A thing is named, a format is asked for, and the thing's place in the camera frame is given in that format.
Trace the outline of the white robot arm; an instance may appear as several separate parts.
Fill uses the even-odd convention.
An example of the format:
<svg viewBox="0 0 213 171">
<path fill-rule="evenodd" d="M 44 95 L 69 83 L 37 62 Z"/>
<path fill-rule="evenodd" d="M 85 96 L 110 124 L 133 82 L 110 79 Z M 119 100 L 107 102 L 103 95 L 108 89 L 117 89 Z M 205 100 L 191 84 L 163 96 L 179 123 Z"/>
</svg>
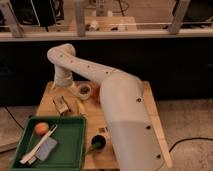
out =
<svg viewBox="0 0 213 171">
<path fill-rule="evenodd" d="M 142 82 L 122 70 L 76 56 L 70 44 L 47 52 L 54 82 L 64 86 L 75 72 L 100 85 L 100 104 L 120 171 L 168 171 L 143 99 Z"/>
</svg>

